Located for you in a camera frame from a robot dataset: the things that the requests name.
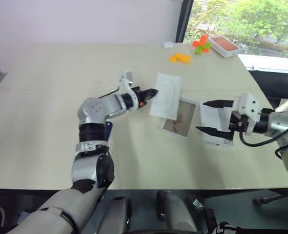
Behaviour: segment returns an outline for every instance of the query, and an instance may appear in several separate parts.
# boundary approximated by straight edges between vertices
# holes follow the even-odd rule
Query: green foliage
[[[198,0],[195,0],[191,9],[191,14],[188,20],[183,43],[192,43],[194,40],[199,40],[202,33],[197,29],[199,24],[199,13],[202,11],[202,5]]]
[[[190,18],[187,24],[183,43],[192,43],[194,40],[199,40],[202,33],[196,29],[197,21],[194,18]]]
[[[205,24],[208,35],[237,39],[248,54],[265,48],[288,58],[288,0],[208,0],[207,11],[201,12],[202,5],[194,1],[184,42],[199,39]]]
[[[265,38],[277,34],[284,39],[284,33],[288,34],[285,0],[241,0],[228,10],[231,20],[224,24],[224,30],[240,38]]]
[[[202,23],[216,23],[218,25],[220,17],[226,13],[226,4],[227,0],[208,0],[207,11],[200,17]]]
[[[198,0],[195,0],[192,5],[190,17],[198,18],[198,13],[201,13],[202,10],[203,10],[202,4]]]

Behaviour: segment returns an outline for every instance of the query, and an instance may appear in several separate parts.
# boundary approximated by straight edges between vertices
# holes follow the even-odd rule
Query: tree
[[[226,4],[227,0],[208,0],[207,11],[200,17],[203,23],[209,24],[207,31],[211,24],[218,24],[220,17],[224,16]]]
[[[195,0],[191,9],[191,14],[187,23],[184,36],[184,43],[192,43],[194,40],[199,40],[202,33],[197,29],[199,24],[199,13],[202,11],[202,4]]]
[[[228,11],[232,20],[223,25],[224,30],[240,38],[275,35],[282,40],[288,35],[284,27],[288,20],[286,0],[241,0]]]

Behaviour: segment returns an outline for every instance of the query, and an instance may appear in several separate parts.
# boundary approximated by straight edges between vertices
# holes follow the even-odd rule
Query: orange toy block
[[[202,35],[201,39],[199,40],[199,45],[204,46],[207,41],[207,38],[208,38],[207,35]]]
[[[191,59],[192,59],[192,57],[190,55],[183,55],[181,53],[177,53],[177,54],[171,56],[169,58],[169,61],[173,62],[173,63],[183,62],[185,64],[190,64]]]
[[[194,47],[199,46],[199,41],[193,41],[192,46]]]

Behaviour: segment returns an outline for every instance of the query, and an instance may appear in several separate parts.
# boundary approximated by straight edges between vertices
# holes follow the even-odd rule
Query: white table
[[[192,63],[168,57],[191,53]],[[71,186],[78,142],[77,109],[88,97],[118,86],[123,70],[135,85],[155,87],[157,73],[183,78],[181,96],[193,101],[234,99],[254,94],[268,101],[237,57],[214,51],[196,56],[175,44],[35,45],[0,84],[0,188],[63,189]],[[109,146],[115,163],[111,189],[231,189],[288,187],[288,175],[275,157],[276,143],[250,148],[235,135],[233,149],[204,145],[193,128],[188,140],[161,130],[149,115],[150,103],[113,119]],[[196,115],[194,126],[199,117]],[[254,134],[247,141],[266,137]]]

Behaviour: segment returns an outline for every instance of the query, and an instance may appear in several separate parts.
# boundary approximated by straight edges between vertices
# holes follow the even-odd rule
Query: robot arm
[[[157,93],[130,88],[131,72],[120,78],[118,92],[89,98],[78,110],[79,143],[72,166],[70,189],[57,192],[10,234],[77,234],[114,179],[114,164],[105,140],[105,121],[135,111]]]
[[[211,136],[229,140],[233,140],[234,132],[237,131],[241,142],[250,147],[258,147],[277,141],[280,147],[275,151],[275,154],[283,161],[288,171],[288,111],[275,112],[271,109],[262,109],[259,113],[258,101],[251,94],[236,97],[235,101],[215,100],[205,102],[204,105],[214,108],[232,108],[229,132],[220,132],[208,127],[197,127],[199,130]],[[244,133],[246,135],[251,133],[264,134],[271,139],[251,144],[244,140]]]

